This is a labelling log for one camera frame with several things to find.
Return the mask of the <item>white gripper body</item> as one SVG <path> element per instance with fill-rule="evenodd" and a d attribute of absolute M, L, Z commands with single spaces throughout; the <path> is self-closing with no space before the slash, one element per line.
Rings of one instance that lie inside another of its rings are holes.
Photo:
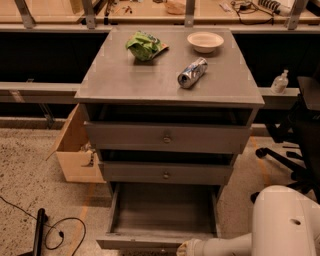
<path fill-rule="evenodd" d="M 200 239 L 186 241 L 185 256 L 203 256 L 203 241 Z"/>

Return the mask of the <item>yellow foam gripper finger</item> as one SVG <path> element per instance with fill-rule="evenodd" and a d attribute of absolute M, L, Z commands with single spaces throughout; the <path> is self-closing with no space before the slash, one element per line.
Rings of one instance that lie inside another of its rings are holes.
<path fill-rule="evenodd" d="M 176 251 L 176 256 L 186 256 L 186 249 L 187 246 L 185 244 L 180 245 Z"/>

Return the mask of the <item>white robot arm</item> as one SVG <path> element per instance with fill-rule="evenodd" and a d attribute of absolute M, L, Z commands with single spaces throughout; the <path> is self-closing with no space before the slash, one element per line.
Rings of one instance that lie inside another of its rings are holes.
<path fill-rule="evenodd" d="M 284 186 L 263 189 L 252 232 L 233 239 L 191 239 L 177 256 L 320 256 L 320 205 Z"/>

